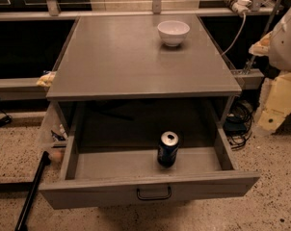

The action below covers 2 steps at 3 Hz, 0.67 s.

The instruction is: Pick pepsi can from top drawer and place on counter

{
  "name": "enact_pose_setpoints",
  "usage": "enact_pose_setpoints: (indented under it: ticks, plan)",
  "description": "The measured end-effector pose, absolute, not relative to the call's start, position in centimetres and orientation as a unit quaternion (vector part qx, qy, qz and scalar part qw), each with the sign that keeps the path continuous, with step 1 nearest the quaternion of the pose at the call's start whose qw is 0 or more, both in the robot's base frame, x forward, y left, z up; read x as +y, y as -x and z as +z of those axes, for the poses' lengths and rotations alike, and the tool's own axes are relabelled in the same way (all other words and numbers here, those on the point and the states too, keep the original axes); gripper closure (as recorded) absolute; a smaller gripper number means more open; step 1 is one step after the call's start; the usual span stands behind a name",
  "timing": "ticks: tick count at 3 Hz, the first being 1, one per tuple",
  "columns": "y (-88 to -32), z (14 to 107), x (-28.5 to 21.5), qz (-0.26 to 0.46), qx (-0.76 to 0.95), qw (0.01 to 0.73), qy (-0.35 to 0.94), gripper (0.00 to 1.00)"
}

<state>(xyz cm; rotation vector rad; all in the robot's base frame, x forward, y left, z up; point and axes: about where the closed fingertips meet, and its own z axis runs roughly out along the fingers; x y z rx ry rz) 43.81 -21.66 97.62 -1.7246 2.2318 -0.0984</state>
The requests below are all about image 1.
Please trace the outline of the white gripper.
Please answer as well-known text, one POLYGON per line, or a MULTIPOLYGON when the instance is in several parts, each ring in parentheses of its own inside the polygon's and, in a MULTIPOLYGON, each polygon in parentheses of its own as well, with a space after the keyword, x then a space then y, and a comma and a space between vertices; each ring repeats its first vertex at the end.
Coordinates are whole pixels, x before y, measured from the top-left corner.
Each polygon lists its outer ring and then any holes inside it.
MULTIPOLYGON (((253 44, 249 53, 262 57, 269 55, 272 33, 269 32, 253 44)), ((261 115, 259 128, 274 133, 291 114, 291 72, 282 71, 274 80, 266 78, 261 89, 261 115)))

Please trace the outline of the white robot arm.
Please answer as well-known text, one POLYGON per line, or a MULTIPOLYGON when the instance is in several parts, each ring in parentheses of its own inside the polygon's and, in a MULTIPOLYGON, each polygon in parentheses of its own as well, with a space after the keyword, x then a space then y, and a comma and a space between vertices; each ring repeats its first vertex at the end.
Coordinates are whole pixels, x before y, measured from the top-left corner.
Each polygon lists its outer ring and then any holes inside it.
POLYGON ((256 112, 256 128, 275 133, 291 114, 291 7, 274 29, 253 44, 249 53, 266 56, 270 66, 279 70, 274 79, 265 79, 256 112))

